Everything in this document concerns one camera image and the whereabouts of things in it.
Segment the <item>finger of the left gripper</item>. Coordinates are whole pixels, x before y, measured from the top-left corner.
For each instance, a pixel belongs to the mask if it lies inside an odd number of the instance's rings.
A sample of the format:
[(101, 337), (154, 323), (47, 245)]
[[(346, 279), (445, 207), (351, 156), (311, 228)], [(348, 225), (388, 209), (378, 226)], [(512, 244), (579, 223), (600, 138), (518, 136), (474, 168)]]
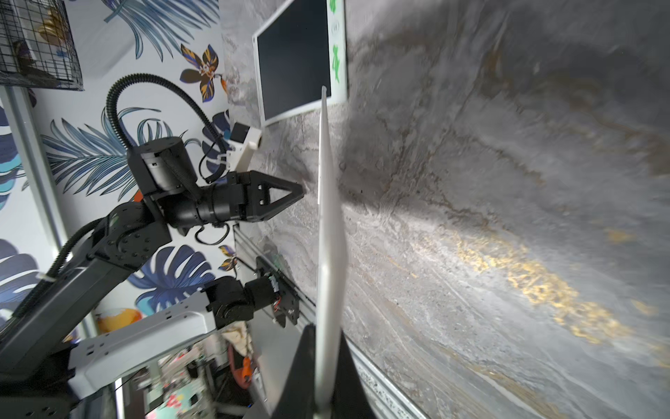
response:
[(305, 191), (301, 184), (250, 172), (250, 221), (267, 221), (300, 201)]

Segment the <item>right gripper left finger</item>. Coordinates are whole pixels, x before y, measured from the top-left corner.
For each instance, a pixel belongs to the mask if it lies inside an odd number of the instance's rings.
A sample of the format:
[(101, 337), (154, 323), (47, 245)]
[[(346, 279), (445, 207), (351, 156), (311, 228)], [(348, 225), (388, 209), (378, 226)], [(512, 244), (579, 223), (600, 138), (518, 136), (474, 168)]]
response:
[(301, 335), (284, 390), (271, 419), (313, 419), (316, 328), (308, 325)]

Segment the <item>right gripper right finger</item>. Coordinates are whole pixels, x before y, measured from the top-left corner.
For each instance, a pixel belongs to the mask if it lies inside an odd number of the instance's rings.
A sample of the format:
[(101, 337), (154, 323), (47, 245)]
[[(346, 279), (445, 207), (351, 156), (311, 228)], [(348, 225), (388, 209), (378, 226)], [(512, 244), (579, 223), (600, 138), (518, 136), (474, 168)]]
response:
[(336, 419), (376, 418), (366, 397), (344, 333), (341, 333), (340, 337), (332, 414)]

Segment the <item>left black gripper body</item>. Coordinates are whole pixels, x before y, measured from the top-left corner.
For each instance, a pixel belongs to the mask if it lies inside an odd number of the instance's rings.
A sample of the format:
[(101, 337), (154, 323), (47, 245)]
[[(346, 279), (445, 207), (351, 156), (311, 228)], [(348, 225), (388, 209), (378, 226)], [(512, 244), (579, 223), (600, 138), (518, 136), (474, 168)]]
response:
[(200, 225), (219, 227), (228, 221), (262, 220), (261, 173), (232, 173), (225, 183), (202, 187), (198, 200), (185, 194), (167, 197), (167, 223), (176, 229)]

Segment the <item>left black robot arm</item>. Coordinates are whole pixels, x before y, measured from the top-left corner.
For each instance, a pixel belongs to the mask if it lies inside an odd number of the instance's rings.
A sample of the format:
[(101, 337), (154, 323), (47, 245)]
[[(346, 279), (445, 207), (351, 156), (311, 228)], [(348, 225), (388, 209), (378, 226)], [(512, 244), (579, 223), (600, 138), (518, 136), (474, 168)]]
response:
[(217, 171), (199, 186), (183, 140), (165, 137), (142, 145), (129, 140), (118, 100), (128, 87), (151, 83), (183, 96), (174, 83), (136, 73), (116, 81), (106, 115), (125, 148), (143, 196), (117, 206), (79, 229), (50, 270), (22, 301), (1, 332), (1, 415), (66, 418), (117, 378), (281, 300), (269, 279), (243, 285), (222, 277), (186, 300), (124, 330), (77, 344), (66, 336), (108, 293), (169, 244), (173, 230), (187, 233), (232, 221), (258, 223), (277, 216), (304, 195), (298, 183), (258, 171)]

